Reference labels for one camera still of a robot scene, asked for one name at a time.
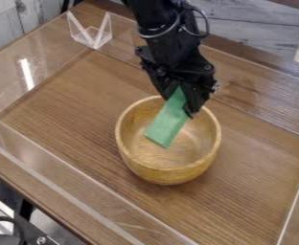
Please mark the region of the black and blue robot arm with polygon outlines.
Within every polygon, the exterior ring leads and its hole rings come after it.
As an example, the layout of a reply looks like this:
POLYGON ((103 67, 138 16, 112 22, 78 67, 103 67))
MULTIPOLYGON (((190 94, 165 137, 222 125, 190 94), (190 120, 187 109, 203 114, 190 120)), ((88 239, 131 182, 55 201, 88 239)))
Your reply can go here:
POLYGON ((211 32, 207 14, 187 0, 122 1, 146 41, 135 47, 142 68, 166 100, 177 89, 182 90, 186 97, 182 109, 193 118, 218 85, 215 66, 199 50, 211 32))

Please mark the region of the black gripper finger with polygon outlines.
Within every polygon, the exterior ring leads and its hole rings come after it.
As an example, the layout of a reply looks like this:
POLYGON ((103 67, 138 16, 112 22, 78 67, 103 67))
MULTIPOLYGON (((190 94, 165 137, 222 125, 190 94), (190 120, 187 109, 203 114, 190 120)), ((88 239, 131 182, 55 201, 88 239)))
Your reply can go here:
POLYGON ((182 90, 186 96, 185 111, 190 118, 195 116, 203 104, 210 100, 210 91, 191 83, 182 84, 182 90))
POLYGON ((181 85, 181 78, 174 73, 151 73, 151 82, 162 95, 165 100, 169 100, 178 86, 181 85))

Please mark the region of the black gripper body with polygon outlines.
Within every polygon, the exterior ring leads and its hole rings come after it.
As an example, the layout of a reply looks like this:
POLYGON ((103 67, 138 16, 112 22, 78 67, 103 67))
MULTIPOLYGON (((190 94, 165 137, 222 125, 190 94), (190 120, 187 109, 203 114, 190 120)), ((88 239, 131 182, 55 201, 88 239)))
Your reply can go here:
POLYGON ((157 27, 138 25, 138 31, 146 45, 138 46, 135 53, 149 76, 151 73, 174 73, 181 78, 179 86, 191 83, 214 93, 218 85, 215 67, 199 51, 205 33, 197 23, 157 27))

